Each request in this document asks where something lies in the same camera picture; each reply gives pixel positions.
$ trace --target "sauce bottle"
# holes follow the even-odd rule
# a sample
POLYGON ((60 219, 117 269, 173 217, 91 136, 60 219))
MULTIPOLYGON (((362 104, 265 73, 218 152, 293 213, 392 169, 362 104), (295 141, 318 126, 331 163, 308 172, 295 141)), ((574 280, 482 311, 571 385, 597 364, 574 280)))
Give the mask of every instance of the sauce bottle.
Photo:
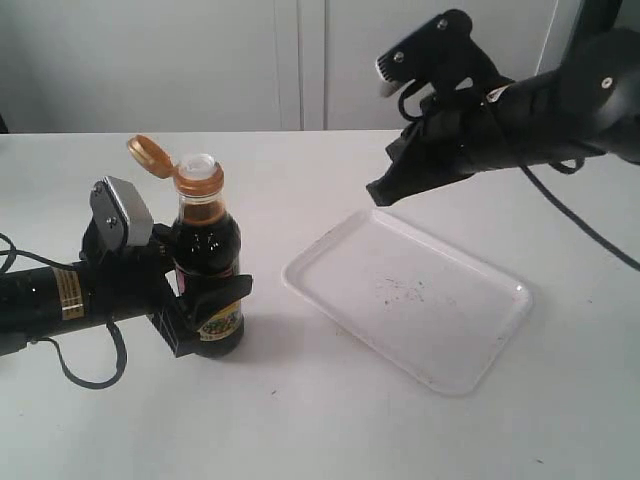
MULTIPOLYGON (((136 160, 160 178, 173 177, 179 196, 178 217, 173 223, 176 278, 181 295, 206 292, 216 279, 237 275, 240 229, 227 212, 223 198, 224 172, 210 155, 185 156, 173 165, 152 140, 137 135, 128 142, 136 160)), ((211 316, 199 328, 195 353, 219 357, 232 351, 244 334, 240 301, 211 316)))

